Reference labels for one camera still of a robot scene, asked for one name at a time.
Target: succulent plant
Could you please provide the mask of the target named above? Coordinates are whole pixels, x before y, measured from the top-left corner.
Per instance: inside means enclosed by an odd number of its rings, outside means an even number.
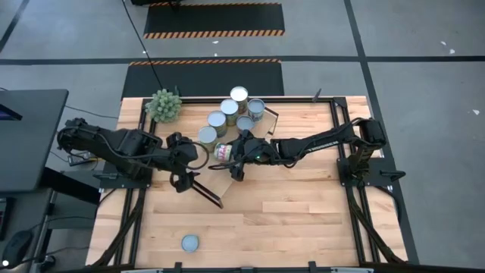
[[[155,122],[169,123],[178,119],[182,104],[178,95],[163,89],[157,91],[152,97],[153,100],[145,104],[145,111]]]

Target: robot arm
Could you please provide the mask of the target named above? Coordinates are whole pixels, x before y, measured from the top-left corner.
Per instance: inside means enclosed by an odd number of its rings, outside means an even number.
[[[359,126],[361,136],[354,133],[354,126]],[[358,151],[351,155],[350,168],[356,176],[365,174],[367,161],[372,152],[386,145],[386,137],[379,121],[357,118],[332,130],[309,136],[304,139],[275,139],[268,143],[263,138],[254,137],[245,130],[230,142],[233,146],[231,155],[234,162],[209,166],[212,170],[229,168],[234,180],[244,179],[244,164],[285,165],[292,168],[305,155],[331,146],[348,143]]]
[[[180,133],[167,137],[167,148],[164,149],[159,137],[142,130],[112,131],[75,118],[66,122],[66,127],[58,133],[57,141],[60,149],[67,153],[71,154],[71,150],[75,149],[103,158],[129,179],[140,179],[143,168],[170,171],[171,183],[177,192],[188,190],[195,176],[192,172],[187,174],[186,169],[191,168],[188,164],[198,158],[196,147]],[[179,177],[176,182],[173,182],[174,175]]]

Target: computer monitor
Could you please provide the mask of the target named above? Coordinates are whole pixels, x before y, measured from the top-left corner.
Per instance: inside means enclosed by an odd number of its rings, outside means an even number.
[[[5,105],[0,104],[0,121],[19,121],[22,116],[17,112],[7,108]]]

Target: black metal frame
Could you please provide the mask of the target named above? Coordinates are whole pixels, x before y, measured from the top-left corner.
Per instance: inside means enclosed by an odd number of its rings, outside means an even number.
[[[185,104],[193,104],[193,103],[199,103],[199,104],[209,104],[209,103],[219,103],[223,99],[226,99],[225,97],[220,97],[220,98],[182,98],[183,103]],[[346,98],[345,97],[335,97],[335,98],[318,98],[314,101],[312,101],[313,98],[311,97],[263,97],[263,99],[266,103],[329,103],[330,106],[330,112],[332,114],[332,122],[334,127],[338,126],[339,119],[337,115],[337,107],[340,107],[342,109],[343,113],[343,119],[344,122],[349,122],[349,111],[347,108],[346,104]],[[150,132],[154,133],[155,132],[155,126],[156,124],[152,121],[150,124]],[[343,158],[346,158],[345,155],[345,149],[343,148],[343,145],[338,145],[337,146],[339,150],[339,158],[337,161],[342,160]],[[355,152],[355,147],[350,146],[351,153]],[[392,177],[391,181],[395,184],[398,183],[399,179],[399,173],[395,172],[390,172],[389,177]],[[355,240],[355,248],[356,248],[356,255],[358,257],[359,265],[361,268],[375,268],[376,270],[379,270],[381,272],[405,272],[405,271],[419,271],[419,272],[433,272],[435,270],[439,270],[441,272],[449,271],[449,272],[454,272],[454,270],[459,269],[460,272],[485,272],[482,270],[477,270],[477,269],[468,269],[468,268],[445,268],[445,267],[432,267],[432,266],[427,266],[427,265],[411,265],[411,264],[382,264],[379,263],[379,251],[377,249],[377,244],[380,243],[382,246],[382,239],[380,239],[379,235],[377,232],[372,231],[372,220],[371,220],[371,213],[369,211],[368,207],[368,199],[367,199],[367,194],[365,192],[365,186],[366,185],[351,185],[351,184],[343,184],[343,186],[346,189],[346,195],[348,199],[348,204],[349,204],[349,211],[350,211],[350,216],[351,216],[351,222],[352,222],[352,230],[354,234],[354,240]],[[358,192],[359,192],[359,197],[361,200],[361,213],[355,213],[355,206],[356,205],[356,200],[353,192],[353,187],[358,186]],[[142,198],[142,201],[144,202],[146,194],[146,189],[141,189],[139,191],[139,198]],[[130,210],[129,207],[131,205],[131,200],[130,200],[130,194],[127,193],[127,197],[125,199],[125,205],[124,205],[124,213],[126,213]],[[140,232],[140,225],[141,225],[141,219],[142,219],[142,211],[139,214],[139,217],[135,220],[135,228],[133,229],[133,239],[132,239],[132,244],[130,247],[130,261],[126,265],[120,265],[117,260],[115,260],[114,265],[112,266],[101,266],[101,267],[94,267],[90,268],[89,271],[106,271],[106,272],[119,272],[120,267],[127,267],[127,268],[134,268],[134,265],[136,263],[136,251],[138,248],[138,239],[139,239],[139,232]],[[359,223],[362,224],[362,226],[368,231],[369,233],[369,242],[371,244],[371,254],[372,254],[372,259],[373,262],[367,262],[365,259],[365,253],[364,253],[364,247],[362,243],[362,238],[361,238],[361,231],[359,227]],[[403,234],[403,239],[406,240],[406,234]],[[122,256],[123,254],[123,244],[120,244],[119,247],[121,250],[118,250],[118,256]],[[299,272],[336,272],[336,271],[342,271],[344,268],[337,268],[337,267],[317,267],[315,262],[309,261],[308,262],[308,267],[301,267],[301,268],[184,268],[182,269],[182,263],[181,262],[176,262],[174,268],[163,268],[163,272],[174,272],[174,273],[181,273],[183,272],[229,272],[229,271],[236,271],[236,272],[292,272],[292,273],[299,273]]]

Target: small can on table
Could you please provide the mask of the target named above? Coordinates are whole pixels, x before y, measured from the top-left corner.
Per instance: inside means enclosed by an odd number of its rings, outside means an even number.
[[[217,137],[227,133],[226,115],[221,111],[213,111],[207,117],[207,122],[217,131]]]
[[[227,126],[236,125],[238,108],[237,102],[233,99],[225,99],[221,102],[221,111],[226,115]]]
[[[237,102],[238,113],[242,114],[248,109],[248,90],[242,86],[236,86],[230,91],[230,98]]]
[[[199,130],[199,142],[207,148],[209,152],[213,152],[217,142],[217,132],[213,127],[206,126]]]
[[[237,118],[236,126],[237,131],[241,133],[244,130],[251,130],[255,126],[255,122],[248,116],[240,116]]]
[[[263,119],[264,114],[264,102],[260,99],[252,99],[248,103],[248,116],[252,118],[254,122],[258,122]]]
[[[232,149],[232,145],[218,143],[214,149],[214,156],[219,161],[228,162],[230,160],[230,151]]]

